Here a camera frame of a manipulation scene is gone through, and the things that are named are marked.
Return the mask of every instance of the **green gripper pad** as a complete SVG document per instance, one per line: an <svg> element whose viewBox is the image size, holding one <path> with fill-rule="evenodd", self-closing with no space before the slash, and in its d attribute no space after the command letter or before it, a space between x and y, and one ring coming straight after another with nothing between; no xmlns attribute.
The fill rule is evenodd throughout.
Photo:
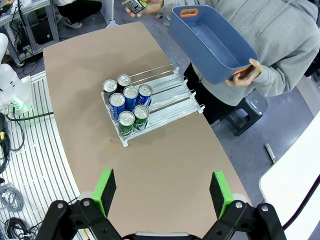
<svg viewBox="0 0 320 240"><path fill-rule="evenodd" d="M234 200L222 171L214 171L210 183L210 194L216 217L219 219Z"/></svg>
<svg viewBox="0 0 320 240"><path fill-rule="evenodd" d="M109 209L116 192L116 180L113 169L103 170L100 179L95 186L92 199L99 207L101 213L107 218Z"/></svg>

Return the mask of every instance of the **white floor grating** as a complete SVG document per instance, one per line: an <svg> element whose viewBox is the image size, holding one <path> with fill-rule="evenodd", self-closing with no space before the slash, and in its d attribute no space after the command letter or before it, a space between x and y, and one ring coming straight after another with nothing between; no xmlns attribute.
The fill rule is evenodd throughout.
<svg viewBox="0 0 320 240"><path fill-rule="evenodd" d="M52 112L46 73L31 77L33 110L20 118ZM21 212L9 212L5 206L0 210L1 231L10 217L24 220L29 227L40 223L55 200L67 202L79 196L79 190L65 155L54 115L20 121L25 141L21 150L10 151L9 162L2 174L5 183L12 183L24 198ZM16 122L8 122L11 148L21 144L22 135ZM81 230L74 239L86 240Z"/></svg>

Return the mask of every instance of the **wire bundle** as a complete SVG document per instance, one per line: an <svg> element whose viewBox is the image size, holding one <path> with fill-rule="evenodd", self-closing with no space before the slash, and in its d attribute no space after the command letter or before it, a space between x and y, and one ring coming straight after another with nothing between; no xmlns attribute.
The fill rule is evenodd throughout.
<svg viewBox="0 0 320 240"><path fill-rule="evenodd" d="M4 228L6 229L6 234L10 239L33 239L32 234L28 230L27 224L17 217L11 217L5 221Z"/></svg>
<svg viewBox="0 0 320 240"><path fill-rule="evenodd" d="M8 201L2 197L8 194ZM0 202L13 213L20 212L24 208L24 198L21 193L11 186L0 187Z"/></svg>

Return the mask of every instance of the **blue can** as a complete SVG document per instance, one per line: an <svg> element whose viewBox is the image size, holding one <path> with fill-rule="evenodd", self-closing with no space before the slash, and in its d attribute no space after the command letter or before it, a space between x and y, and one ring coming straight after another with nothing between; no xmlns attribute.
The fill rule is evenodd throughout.
<svg viewBox="0 0 320 240"><path fill-rule="evenodd" d="M126 86L123 95L125 98L124 110L133 112L137 105L138 90L134 86Z"/></svg>
<svg viewBox="0 0 320 240"><path fill-rule="evenodd" d="M110 97L110 113L115 121L118 121L120 113L125 110L125 96L114 93Z"/></svg>
<svg viewBox="0 0 320 240"><path fill-rule="evenodd" d="M152 87L147 84L142 84L138 90L137 105L145 105L149 107L151 104Z"/></svg>

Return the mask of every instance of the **aluminum can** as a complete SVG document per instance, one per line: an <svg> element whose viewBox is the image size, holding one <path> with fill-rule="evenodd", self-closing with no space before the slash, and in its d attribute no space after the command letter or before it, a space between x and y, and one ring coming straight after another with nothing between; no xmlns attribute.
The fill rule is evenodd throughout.
<svg viewBox="0 0 320 240"><path fill-rule="evenodd" d="M138 90L134 86L126 86L123 95L125 97L124 110L133 112L137 105Z"/></svg>
<svg viewBox="0 0 320 240"><path fill-rule="evenodd" d="M138 92L137 105L149 107L151 104L152 87L147 84L142 84L140 85Z"/></svg>
<svg viewBox="0 0 320 240"><path fill-rule="evenodd" d="M119 115L119 133L122 136L131 134L135 122L135 115L130 111L123 111Z"/></svg>
<svg viewBox="0 0 320 240"><path fill-rule="evenodd" d="M109 79L104 81L104 83L102 84L104 100L108 105L110 104L111 95L117 92L117 88L118 84L115 80Z"/></svg>
<svg viewBox="0 0 320 240"><path fill-rule="evenodd" d="M125 96L114 93L110 97L110 113L115 121L118 121L120 113L125 110Z"/></svg>
<svg viewBox="0 0 320 240"><path fill-rule="evenodd" d="M118 76L117 83L118 93L123 94L125 87L131 85L131 77L129 75L122 74Z"/></svg>
<svg viewBox="0 0 320 240"><path fill-rule="evenodd" d="M134 130L144 130L148 122L149 109L144 105L138 105L134 108L133 114L135 117L135 121L133 124Z"/></svg>

